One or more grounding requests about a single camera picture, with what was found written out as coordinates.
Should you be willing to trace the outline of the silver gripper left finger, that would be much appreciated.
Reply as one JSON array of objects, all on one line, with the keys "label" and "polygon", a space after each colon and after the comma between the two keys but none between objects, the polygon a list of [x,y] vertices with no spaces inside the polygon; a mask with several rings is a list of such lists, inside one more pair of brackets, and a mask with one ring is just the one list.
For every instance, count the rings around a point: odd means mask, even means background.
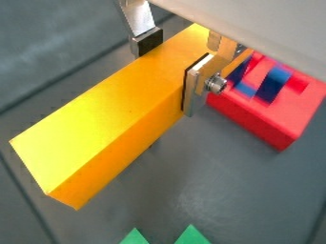
[{"label": "silver gripper left finger", "polygon": [[128,32],[131,52],[136,58],[163,43],[163,30],[155,26],[147,0],[115,0]]}]

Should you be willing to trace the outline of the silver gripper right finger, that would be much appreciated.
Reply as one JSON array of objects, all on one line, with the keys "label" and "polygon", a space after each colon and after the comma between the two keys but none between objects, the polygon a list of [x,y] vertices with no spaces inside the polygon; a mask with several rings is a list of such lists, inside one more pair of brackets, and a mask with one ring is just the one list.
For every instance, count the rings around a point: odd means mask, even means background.
[{"label": "silver gripper right finger", "polygon": [[227,87],[227,76],[247,59],[247,47],[211,31],[207,52],[186,69],[180,108],[191,117],[204,105],[210,92],[220,94]]}]

